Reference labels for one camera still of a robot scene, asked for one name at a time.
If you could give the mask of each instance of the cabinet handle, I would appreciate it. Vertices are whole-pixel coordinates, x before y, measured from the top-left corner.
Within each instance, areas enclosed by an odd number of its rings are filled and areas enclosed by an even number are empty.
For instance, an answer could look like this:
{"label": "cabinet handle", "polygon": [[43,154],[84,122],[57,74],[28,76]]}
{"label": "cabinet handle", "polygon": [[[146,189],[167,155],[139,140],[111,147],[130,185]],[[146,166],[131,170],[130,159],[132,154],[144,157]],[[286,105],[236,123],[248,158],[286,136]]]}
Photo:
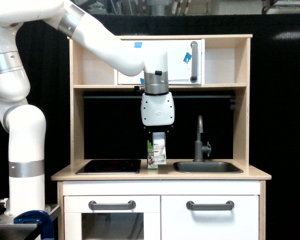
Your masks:
{"label": "cabinet handle", "polygon": [[192,66],[190,81],[195,83],[198,80],[198,43],[196,41],[191,42],[192,48]]}
{"label": "cabinet handle", "polygon": [[129,201],[128,203],[106,203],[97,204],[95,201],[89,202],[89,208],[91,210],[131,210],[136,207],[135,201]]}
{"label": "cabinet handle", "polygon": [[233,201],[227,201],[225,204],[195,204],[193,201],[186,203],[186,208],[192,211],[231,211],[234,207]]}

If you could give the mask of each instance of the oven door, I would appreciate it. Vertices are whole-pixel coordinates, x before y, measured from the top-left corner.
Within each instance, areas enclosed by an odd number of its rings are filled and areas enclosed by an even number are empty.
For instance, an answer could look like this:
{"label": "oven door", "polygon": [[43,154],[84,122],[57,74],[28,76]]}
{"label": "oven door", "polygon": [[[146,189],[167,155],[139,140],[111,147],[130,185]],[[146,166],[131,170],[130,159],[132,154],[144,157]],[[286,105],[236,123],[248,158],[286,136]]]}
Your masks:
{"label": "oven door", "polygon": [[65,196],[65,240],[160,240],[160,196]]}

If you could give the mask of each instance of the faucet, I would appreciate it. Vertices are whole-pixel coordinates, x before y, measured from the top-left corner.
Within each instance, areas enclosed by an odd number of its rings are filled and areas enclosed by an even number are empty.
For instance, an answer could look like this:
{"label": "faucet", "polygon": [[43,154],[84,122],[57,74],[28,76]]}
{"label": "faucet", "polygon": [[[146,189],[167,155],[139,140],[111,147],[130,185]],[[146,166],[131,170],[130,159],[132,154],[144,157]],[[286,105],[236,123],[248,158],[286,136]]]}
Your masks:
{"label": "faucet", "polygon": [[201,141],[201,134],[204,132],[203,118],[201,115],[198,116],[198,123],[196,127],[196,141],[194,142],[194,162],[204,162],[204,154],[209,157],[211,153],[211,145],[207,142],[204,145]]}

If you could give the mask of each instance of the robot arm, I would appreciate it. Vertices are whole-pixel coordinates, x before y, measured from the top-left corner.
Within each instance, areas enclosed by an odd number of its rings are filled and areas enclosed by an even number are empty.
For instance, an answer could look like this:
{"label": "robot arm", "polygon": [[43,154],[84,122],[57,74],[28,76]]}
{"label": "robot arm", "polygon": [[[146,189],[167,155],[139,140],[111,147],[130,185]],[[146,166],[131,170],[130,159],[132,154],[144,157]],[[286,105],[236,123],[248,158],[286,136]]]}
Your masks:
{"label": "robot arm", "polygon": [[28,105],[30,84],[16,46],[16,33],[23,22],[44,20],[127,76],[143,69],[145,93],[142,121],[147,126],[169,125],[174,107],[168,90],[167,63],[158,55],[146,59],[110,33],[99,21],[70,0],[0,1],[0,121],[9,132],[10,212],[19,215],[45,208],[44,140],[46,120]]}

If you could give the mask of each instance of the black cooktop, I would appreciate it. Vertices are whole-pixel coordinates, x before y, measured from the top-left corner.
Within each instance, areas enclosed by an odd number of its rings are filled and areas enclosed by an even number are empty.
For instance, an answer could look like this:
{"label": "black cooktop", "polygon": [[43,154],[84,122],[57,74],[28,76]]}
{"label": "black cooktop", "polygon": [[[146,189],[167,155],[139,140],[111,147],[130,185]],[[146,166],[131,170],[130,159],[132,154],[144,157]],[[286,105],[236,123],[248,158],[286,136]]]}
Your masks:
{"label": "black cooktop", "polygon": [[140,159],[91,160],[75,174],[138,174]]}

